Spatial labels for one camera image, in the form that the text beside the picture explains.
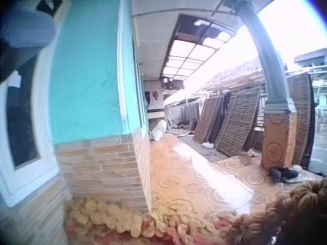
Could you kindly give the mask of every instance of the ceiling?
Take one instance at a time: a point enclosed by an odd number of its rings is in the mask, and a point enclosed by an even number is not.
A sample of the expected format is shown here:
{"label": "ceiling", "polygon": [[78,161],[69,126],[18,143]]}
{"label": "ceiling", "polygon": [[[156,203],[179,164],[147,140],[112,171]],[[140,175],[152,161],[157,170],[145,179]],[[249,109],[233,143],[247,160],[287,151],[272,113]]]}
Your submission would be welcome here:
{"label": "ceiling", "polygon": [[[231,15],[222,0],[132,0],[138,60],[144,80],[160,78],[167,48],[178,16],[187,14],[214,21],[221,27],[236,32],[241,20]],[[260,11],[273,0],[252,0]]]}

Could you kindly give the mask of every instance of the white plastic bag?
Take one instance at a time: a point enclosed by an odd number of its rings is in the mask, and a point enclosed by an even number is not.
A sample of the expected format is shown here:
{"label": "white plastic bag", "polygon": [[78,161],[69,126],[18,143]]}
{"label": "white plastic bag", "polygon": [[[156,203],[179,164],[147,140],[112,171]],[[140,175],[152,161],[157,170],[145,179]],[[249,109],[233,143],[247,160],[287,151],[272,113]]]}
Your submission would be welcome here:
{"label": "white plastic bag", "polygon": [[213,143],[210,143],[209,141],[208,142],[205,142],[205,143],[202,143],[202,146],[208,148],[208,149],[212,149],[214,148],[214,144]]}
{"label": "white plastic bag", "polygon": [[166,128],[167,128],[167,122],[165,120],[160,120],[157,126],[155,126],[151,132],[152,139],[154,141],[161,140],[165,135]]}

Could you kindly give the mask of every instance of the pillar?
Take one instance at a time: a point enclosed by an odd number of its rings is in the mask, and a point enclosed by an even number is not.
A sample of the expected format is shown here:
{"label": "pillar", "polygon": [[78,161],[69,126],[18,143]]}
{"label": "pillar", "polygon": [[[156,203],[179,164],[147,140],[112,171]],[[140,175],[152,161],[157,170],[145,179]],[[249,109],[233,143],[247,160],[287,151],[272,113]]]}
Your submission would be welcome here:
{"label": "pillar", "polygon": [[289,95],[282,60],[251,2],[227,0],[225,5],[235,9],[247,26],[266,78],[268,99],[261,166],[265,169],[291,166],[296,142],[296,109]]}

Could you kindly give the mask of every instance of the turquoise wall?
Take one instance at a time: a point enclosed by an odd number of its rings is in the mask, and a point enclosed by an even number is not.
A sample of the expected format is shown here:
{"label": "turquoise wall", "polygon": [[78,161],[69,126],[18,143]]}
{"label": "turquoise wall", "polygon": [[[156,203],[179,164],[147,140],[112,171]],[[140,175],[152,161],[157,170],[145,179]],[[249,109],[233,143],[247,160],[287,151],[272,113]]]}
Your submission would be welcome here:
{"label": "turquoise wall", "polygon": [[[72,0],[51,73],[53,143],[123,133],[116,66],[118,12],[119,0]],[[131,72],[126,71],[129,79]]]}
{"label": "turquoise wall", "polygon": [[144,120],[144,90],[142,87],[141,78],[138,78],[138,90],[136,89],[135,71],[134,71],[134,55],[133,55],[133,22],[131,19],[131,1],[122,0],[123,4],[123,69],[124,69],[124,82],[125,82],[125,94],[126,94],[126,106],[127,106],[127,120],[128,129],[126,133],[133,132],[137,127],[145,128],[141,126],[139,119],[139,109],[141,110],[141,117]]}

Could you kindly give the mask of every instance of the ceramic tile floor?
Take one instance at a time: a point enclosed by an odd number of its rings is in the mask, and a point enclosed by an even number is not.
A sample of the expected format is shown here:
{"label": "ceramic tile floor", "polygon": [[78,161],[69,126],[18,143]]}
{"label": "ceramic tile floor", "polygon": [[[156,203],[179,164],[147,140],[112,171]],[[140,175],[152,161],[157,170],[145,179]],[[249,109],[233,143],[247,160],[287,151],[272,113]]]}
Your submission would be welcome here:
{"label": "ceramic tile floor", "polygon": [[[282,191],[295,185],[272,184],[260,167],[261,157],[248,166],[244,158],[232,157],[208,162],[176,136],[166,134],[150,144],[152,202],[159,199],[182,200],[194,211],[206,215],[212,211],[254,213],[274,201]],[[308,171],[307,179],[320,179]]]}

